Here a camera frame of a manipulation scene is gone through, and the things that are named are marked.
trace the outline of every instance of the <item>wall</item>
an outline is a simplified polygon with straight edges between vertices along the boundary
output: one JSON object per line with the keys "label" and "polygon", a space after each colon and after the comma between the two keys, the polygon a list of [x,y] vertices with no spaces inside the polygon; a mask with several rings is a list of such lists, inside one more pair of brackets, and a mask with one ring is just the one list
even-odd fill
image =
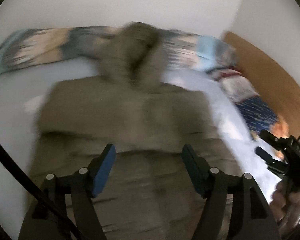
{"label": "wall", "polygon": [[231,31],[268,54],[300,86],[300,7],[295,0],[242,0]]}
{"label": "wall", "polygon": [[21,28],[121,26],[141,21],[220,36],[240,0],[5,0],[0,7],[0,43]]}

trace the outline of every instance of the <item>wooden headboard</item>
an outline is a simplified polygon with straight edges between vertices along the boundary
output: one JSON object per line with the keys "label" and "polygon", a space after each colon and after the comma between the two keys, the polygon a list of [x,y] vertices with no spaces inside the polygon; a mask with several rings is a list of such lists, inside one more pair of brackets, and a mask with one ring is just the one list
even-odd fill
{"label": "wooden headboard", "polygon": [[238,35],[227,32],[224,41],[237,49],[239,67],[262,99],[300,135],[300,87],[278,63]]}

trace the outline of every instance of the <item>human hand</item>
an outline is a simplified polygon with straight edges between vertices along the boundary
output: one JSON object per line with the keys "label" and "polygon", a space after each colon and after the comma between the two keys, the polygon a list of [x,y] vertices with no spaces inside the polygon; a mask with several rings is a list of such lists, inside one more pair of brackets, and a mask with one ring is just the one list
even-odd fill
{"label": "human hand", "polygon": [[[272,193],[273,201],[269,206],[277,222],[282,220],[286,215],[286,223],[279,227],[281,236],[290,233],[293,228],[299,223],[300,218],[300,192],[291,192],[288,199],[284,197],[285,187],[283,181],[276,185],[276,190]],[[289,212],[287,214],[286,206],[289,205]]]}

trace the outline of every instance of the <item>round bolt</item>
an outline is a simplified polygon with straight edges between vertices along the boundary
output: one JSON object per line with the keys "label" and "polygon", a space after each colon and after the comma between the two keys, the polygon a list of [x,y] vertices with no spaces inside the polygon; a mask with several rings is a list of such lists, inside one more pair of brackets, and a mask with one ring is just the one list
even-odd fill
{"label": "round bolt", "polygon": [[252,175],[251,175],[250,173],[245,173],[245,174],[244,174],[244,177],[245,177],[246,179],[252,179]]}
{"label": "round bolt", "polygon": [[219,169],[218,169],[218,168],[215,168],[215,167],[212,167],[212,168],[210,169],[210,171],[211,171],[211,173],[213,173],[213,174],[218,174],[218,173],[219,173]]}
{"label": "round bolt", "polygon": [[48,180],[53,179],[53,178],[54,178],[54,175],[52,173],[50,173],[46,176],[46,179],[48,179]]}
{"label": "round bolt", "polygon": [[88,169],[87,168],[81,168],[81,169],[79,169],[79,173],[80,174],[85,174],[85,173],[87,173],[88,172]]}

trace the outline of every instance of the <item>white bed sheet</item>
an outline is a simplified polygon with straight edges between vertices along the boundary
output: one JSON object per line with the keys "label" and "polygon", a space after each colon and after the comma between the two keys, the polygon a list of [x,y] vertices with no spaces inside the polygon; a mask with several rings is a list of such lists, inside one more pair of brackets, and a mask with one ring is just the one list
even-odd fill
{"label": "white bed sheet", "polygon": [[[55,82],[96,75],[97,62],[87,58],[39,65],[0,76],[0,143],[25,172],[32,161],[38,137],[35,119],[38,109]],[[253,142],[241,115],[221,90],[204,73],[192,70],[166,71],[163,81],[189,90],[200,90],[210,101],[213,122],[236,157],[243,172],[251,173],[266,199],[279,179],[254,154],[256,146],[269,151],[262,142]],[[0,223],[13,238],[26,211],[25,190],[0,164]]]}

